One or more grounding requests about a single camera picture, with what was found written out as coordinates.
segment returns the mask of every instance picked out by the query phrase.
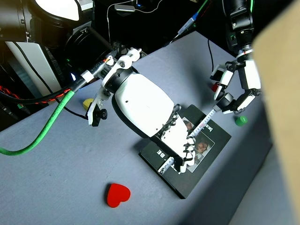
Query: dark background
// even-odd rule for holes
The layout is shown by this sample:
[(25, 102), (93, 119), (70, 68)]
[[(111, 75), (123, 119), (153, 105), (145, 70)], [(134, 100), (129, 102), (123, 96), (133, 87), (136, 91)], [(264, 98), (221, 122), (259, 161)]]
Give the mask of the dark background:
[[(95, 0), (95, 21), (93, 21), (92, 26), (107, 40), (107, 8), (109, 5), (118, 2), (120, 1)], [(151, 11), (157, 7), (158, 2), (158, 0), (138, 0), (138, 4), (141, 5), (139, 9)], [(111, 44), (116, 46), (116, 43), (118, 43), (128, 48), (142, 48), (145, 53), (149, 54), (168, 44), (203, 2), (204, 0), (199, 0), (198, 3), (190, 0), (162, 0), (158, 9), (150, 14), (137, 11), (134, 13), (117, 13), (114, 7), (110, 7)], [(253, 9), (255, 36), (291, 2), (292, 0), (255, 0)], [(136, 1), (127, 4), (138, 8)], [(229, 51), (226, 44), (225, 24), (226, 19), (223, 13), (222, 0), (209, 0), (200, 12), (195, 26), (184, 35), (196, 30), (224, 50), (233, 54)], [(32, 94), (8, 64), (8, 60), (13, 57), (6, 44), (0, 42), (0, 86), (8, 88), (20, 98), (33, 98)], [(47, 104), (27, 105), (26, 110), (20, 110), (16, 104), (0, 101), (0, 130), (11, 126), (45, 106)]]

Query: white light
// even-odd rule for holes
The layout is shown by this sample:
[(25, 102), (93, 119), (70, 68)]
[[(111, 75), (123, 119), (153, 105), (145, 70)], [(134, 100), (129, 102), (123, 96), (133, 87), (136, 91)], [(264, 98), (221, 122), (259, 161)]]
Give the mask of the white light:
[(73, 81), (76, 80), (76, 77), (74, 76), (74, 74), (71, 74), (72, 78), (73, 78)]

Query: black box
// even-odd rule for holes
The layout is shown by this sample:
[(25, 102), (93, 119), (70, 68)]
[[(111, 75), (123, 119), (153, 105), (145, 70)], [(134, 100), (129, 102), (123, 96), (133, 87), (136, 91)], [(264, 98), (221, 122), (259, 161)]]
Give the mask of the black box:
[[(194, 125), (198, 125), (205, 117), (205, 114), (194, 105), (189, 106), (186, 110), (181, 110), (179, 114), (189, 129), (192, 129)], [(149, 143), (142, 149), (140, 156), (180, 198), (187, 198), (230, 138), (231, 136), (227, 132), (210, 120), (196, 137), (195, 147), (198, 151), (195, 157), (195, 165), (188, 166), (185, 173), (176, 171), (174, 165), (163, 175), (158, 173), (158, 169), (169, 158), (169, 155), (154, 142)]]

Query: tape measure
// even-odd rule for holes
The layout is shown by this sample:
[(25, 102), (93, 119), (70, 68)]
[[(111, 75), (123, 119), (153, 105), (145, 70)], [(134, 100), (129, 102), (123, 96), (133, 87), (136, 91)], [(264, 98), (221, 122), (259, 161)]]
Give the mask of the tape measure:
[(169, 169), (170, 166), (172, 166), (172, 164), (174, 163), (174, 158), (173, 157), (169, 157), (165, 163), (158, 169), (158, 172), (163, 175), (167, 169)]
[(196, 137), (216, 112), (217, 111), (215, 109), (212, 109), (210, 113), (207, 114), (207, 116), (199, 123), (199, 125), (193, 130), (193, 132), (189, 136)]

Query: green cap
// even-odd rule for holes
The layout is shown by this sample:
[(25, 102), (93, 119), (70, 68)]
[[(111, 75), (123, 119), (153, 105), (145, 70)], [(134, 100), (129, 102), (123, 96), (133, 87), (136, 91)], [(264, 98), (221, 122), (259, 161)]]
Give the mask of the green cap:
[(248, 119), (246, 116), (240, 116), (235, 121), (235, 124), (238, 125), (239, 127), (244, 126), (246, 123), (248, 123)]

